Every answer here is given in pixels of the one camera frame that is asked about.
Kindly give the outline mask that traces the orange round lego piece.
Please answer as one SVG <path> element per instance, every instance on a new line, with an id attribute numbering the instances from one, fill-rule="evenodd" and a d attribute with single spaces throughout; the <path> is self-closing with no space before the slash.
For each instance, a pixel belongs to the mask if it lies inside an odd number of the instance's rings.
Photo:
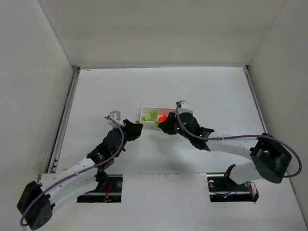
<path id="1" fill-rule="evenodd" d="M 166 119 L 167 119 L 167 116 L 163 115 L 163 116 L 159 117 L 157 121 L 158 122 L 164 122 Z"/>

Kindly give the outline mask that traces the light green long brick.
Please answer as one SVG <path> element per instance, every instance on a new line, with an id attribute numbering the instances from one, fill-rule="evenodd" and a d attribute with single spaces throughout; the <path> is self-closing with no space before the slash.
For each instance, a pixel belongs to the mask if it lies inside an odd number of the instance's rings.
<path id="1" fill-rule="evenodd" d="M 150 112 L 150 120 L 156 121 L 156 118 L 157 118 L 157 112 L 155 112 L 155 111 Z"/>

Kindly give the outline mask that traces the white three-compartment tray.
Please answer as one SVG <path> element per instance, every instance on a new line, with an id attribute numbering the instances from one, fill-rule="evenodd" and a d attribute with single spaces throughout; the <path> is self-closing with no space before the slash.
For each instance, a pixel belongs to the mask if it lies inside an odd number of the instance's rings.
<path id="1" fill-rule="evenodd" d="M 144 106 L 141 108 L 139 123 L 144 129 L 158 129 L 158 125 L 164 122 L 170 113 L 175 113 L 176 109 L 158 108 Z"/>

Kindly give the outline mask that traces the light green lego brick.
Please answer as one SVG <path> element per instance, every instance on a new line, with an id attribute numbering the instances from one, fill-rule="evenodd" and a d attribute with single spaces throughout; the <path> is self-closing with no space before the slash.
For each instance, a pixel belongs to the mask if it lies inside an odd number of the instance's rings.
<path id="1" fill-rule="evenodd" d="M 150 120 L 151 120 L 151 115 L 150 115 L 150 114 L 145 114 L 145 115 L 143 116 L 143 120 L 144 120 L 144 121 L 150 121 Z"/>

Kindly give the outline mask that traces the light green small brick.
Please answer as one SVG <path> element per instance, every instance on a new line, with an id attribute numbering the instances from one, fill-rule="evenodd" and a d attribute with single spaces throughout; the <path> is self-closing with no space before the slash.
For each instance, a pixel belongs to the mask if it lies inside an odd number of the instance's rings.
<path id="1" fill-rule="evenodd" d="M 160 125 L 161 123 L 162 123 L 162 122 L 159 122 L 159 121 L 155 122 L 154 127 L 155 127 L 155 128 L 159 128 L 159 125 Z"/>

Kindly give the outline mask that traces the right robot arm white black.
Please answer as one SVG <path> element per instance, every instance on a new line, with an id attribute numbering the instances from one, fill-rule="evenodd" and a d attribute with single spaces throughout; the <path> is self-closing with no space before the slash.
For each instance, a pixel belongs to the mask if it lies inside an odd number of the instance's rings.
<path id="1" fill-rule="evenodd" d="M 281 183 L 292 159 L 291 154 L 267 133 L 258 138 L 228 140 L 226 134 L 200 126 L 188 112 L 179 115 L 171 112 L 158 127 L 168 135 L 183 136 L 196 149 L 235 154 L 249 159 L 246 164 L 231 164 L 225 172 L 225 177 L 237 184 L 257 179 Z"/>

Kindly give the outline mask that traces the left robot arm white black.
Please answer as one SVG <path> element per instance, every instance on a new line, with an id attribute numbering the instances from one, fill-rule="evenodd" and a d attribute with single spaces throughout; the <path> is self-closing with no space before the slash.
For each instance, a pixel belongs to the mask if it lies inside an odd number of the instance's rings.
<path id="1" fill-rule="evenodd" d="M 17 203 L 22 217 L 20 225 L 32 231 L 42 228 L 64 204 L 107 183 L 109 168 L 129 141 L 141 136 L 143 124 L 125 119 L 118 123 L 112 118 L 112 128 L 93 151 L 68 170 L 45 183 L 28 183 Z"/>

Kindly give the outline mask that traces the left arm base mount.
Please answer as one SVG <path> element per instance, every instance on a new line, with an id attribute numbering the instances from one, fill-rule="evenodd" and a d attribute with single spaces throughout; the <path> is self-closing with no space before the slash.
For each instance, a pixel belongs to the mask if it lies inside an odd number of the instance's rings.
<path id="1" fill-rule="evenodd" d="M 95 190 L 80 195 L 77 203 L 121 203 L 123 175 L 108 175 Z"/>

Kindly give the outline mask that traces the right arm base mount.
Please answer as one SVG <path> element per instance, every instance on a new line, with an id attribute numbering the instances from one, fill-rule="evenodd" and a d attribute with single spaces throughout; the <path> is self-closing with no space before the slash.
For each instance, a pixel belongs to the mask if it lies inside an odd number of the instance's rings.
<path id="1" fill-rule="evenodd" d="M 259 192 L 254 182 L 237 184 L 230 179 L 231 170 L 235 164 L 228 167 L 225 173 L 207 174 L 207 184 L 210 202 L 253 202 L 259 199 Z"/>

